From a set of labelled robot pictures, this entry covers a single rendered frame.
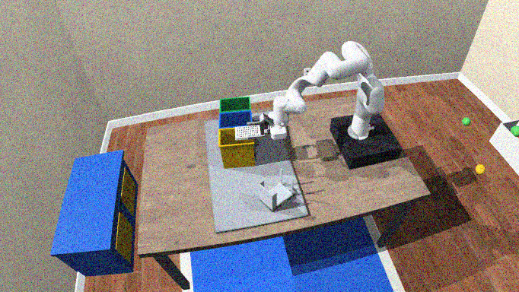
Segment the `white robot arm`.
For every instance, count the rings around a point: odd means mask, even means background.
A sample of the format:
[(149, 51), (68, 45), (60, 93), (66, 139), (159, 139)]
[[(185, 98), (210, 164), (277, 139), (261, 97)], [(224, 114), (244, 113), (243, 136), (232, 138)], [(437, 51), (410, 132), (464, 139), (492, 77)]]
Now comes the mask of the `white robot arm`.
[(341, 61), (333, 52), (325, 52), (306, 76), (299, 78), (290, 86), (286, 97), (274, 99), (274, 119), (263, 113), (259, 117), (260, 122), (266, 126), (270, 123), (284, 127), (289, 123), (289, 114), (302, 114), (307, 110), (307, 104), (301, 95), (307, 86), (322, 87), (329, 77), (339, 80), (357, 75), (360, 88), (348, 134), (356, 140), (366, 139), (368, 131), (374, 129), (374, 126), (370, 127), (369, 124), (371, 114), (377, 115), (384, 108), (384, 87), (374, 75), (371, 56), (361, 44), (352, 41), (344, 43), (342, 55), (346, 61)]

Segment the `blue open bin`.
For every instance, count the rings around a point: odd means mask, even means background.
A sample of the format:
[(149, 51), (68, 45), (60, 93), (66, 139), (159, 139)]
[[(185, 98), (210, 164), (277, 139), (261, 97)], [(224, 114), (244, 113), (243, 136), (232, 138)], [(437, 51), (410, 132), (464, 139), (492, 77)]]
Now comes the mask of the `blue open bin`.
[(219, 113), (219, 129), (247, 126), (247, 122), (252, 122), (251, 110)]

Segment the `green bin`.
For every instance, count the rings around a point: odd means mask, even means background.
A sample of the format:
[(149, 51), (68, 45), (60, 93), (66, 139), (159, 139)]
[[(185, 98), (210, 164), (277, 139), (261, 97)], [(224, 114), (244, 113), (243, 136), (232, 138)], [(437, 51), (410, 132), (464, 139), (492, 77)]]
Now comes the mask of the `green bin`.
[[(223, 112), (221, 112), (221, 105)], [(233, 110), (233, 111), (229, 111)], [(219, 113), (251, 110), (250, 97), (234, 97), (220, 99)]]

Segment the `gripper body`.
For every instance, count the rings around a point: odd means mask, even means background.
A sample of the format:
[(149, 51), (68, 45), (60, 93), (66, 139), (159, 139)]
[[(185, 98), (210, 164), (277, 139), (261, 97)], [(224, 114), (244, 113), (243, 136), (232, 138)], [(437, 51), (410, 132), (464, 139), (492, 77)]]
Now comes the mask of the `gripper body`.
[[(271, 119), (274, 119), (274, 112), (270, 112), (268, 117), (270, 117)], [(280, 125), (271, 125), (269, 124), (270, 126), (270, 134), (271, 134), (271, 138), (274, 139), (274, 140), (278, 140), (278, 139), (285, 139), (286, 136), (287, 136), (287, 131), (286, 131), (286, 127), (281, 127)]]

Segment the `yellow recycle bin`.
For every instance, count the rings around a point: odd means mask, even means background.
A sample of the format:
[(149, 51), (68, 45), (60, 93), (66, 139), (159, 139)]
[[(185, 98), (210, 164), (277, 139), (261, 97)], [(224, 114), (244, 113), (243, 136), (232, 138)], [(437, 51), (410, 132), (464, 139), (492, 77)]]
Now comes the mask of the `yellow recycle bin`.
[(254, 139), (235, 141), (235, 128), (219, 129), (218, 147), (224, 168), (255, 166)]

